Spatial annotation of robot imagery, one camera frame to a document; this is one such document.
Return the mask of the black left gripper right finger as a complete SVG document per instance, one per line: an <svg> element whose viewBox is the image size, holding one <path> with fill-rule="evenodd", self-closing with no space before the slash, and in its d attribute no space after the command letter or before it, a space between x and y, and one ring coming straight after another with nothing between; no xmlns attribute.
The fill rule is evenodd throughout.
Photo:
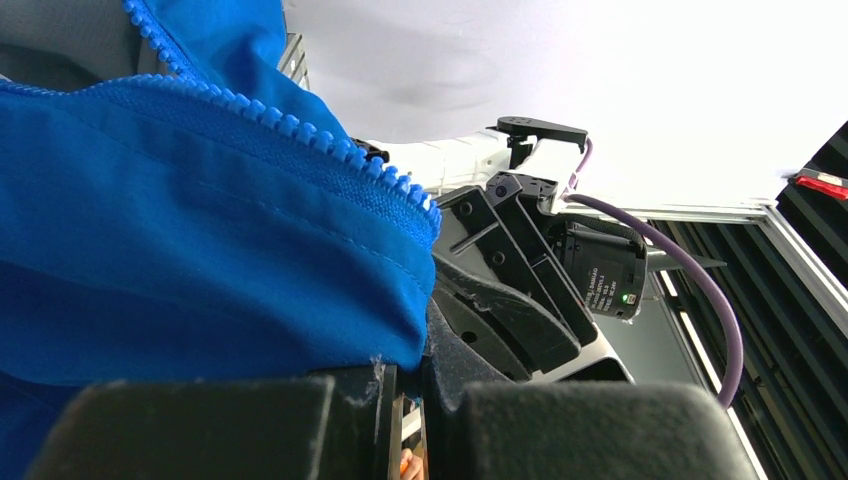
<svg viewBox="0 0 848 480"><path fill-rule="evenodd" d="M752 479L726 412L686 384L514 383L427 309L433 479Z"/></svg>

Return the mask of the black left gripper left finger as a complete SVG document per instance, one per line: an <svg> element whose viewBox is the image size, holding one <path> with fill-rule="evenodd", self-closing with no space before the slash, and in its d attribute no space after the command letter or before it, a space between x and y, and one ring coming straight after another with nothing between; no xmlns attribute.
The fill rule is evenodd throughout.
<svg viewBox="0 0 848 480"><path fill-rule="evenodd" d="M394 479L398 372L83 390L30 479Z"/></svg>

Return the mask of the blue red white jacket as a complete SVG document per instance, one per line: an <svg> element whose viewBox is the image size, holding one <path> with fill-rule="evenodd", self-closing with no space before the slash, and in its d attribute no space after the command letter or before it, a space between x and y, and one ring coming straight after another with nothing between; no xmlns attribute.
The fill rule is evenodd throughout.
<svg viewBox="0 0 848 480"><path fill-rule="evenodd" d="M277 68L278 1L1 5L1 475L84 387L425 348L441 221Z"/></svg>

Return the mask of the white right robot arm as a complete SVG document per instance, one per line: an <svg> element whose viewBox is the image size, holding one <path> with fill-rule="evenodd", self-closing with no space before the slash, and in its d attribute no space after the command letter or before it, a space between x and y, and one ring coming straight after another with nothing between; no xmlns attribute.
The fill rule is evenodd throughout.
<svg viewBox="0 0 848 480"><path fill-rule="evenodd" d="M555 211L563 189L542 163L567 145L590 149L583 130L503 117L465 137L367 150L434 195L435 303L498 376L629 381L597 318L638 313L649 250L636 220Z"/></svg>

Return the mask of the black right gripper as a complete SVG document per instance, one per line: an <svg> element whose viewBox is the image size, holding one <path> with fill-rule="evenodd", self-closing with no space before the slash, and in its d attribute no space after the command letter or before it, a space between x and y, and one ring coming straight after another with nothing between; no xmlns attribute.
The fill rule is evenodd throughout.
<svg viewBox="0 0 848 480"><path fill-rule="evenodd" d="M440 196L434 301L509 380L627 381L597 318L638 312L647 247L629 228L554 213L555 197L555 182L509 172Z"/></svg>

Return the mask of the person hand in background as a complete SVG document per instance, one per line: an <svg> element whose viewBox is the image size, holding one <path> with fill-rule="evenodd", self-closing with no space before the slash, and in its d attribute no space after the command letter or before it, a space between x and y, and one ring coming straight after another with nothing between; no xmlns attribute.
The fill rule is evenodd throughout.
<svg viewBox="0 0 848 480"><path fill-rule="evenodd" d="M403 449L400 458L401 480L424 480L425 462L410 449Z"/></svg>

